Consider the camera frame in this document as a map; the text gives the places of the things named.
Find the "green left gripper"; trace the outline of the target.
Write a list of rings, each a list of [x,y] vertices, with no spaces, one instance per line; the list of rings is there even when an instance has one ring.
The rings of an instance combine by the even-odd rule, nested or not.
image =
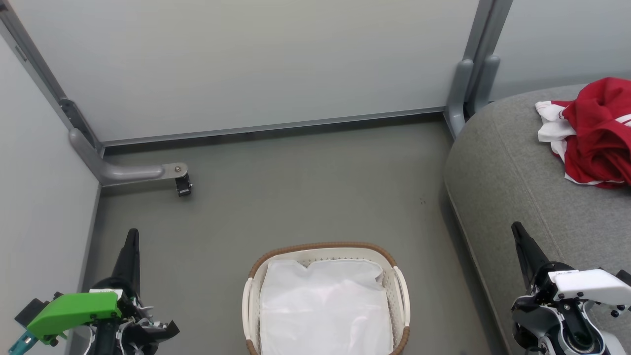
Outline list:
[[[52,301],[33,299],[27,305],[27,332],[55,346],[57,338],[82,325],[95,337],[113,338],[120,347],[156,347],[180,333],[174,321],[155,321],[151,306],[140,300],[140,234],[128,231],[112,278],[99,281],[88,292],[61,294]]]

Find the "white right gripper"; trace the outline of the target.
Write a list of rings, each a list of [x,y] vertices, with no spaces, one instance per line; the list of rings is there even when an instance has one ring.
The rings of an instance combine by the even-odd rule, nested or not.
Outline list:
[[[617,310],[630,308],[629,272],[621,269],[612,274],[602,268],[578,270],[565,263],[550,262],[521,222],[513,222],[511,231],[525,287],[539,303],[593,301]]]

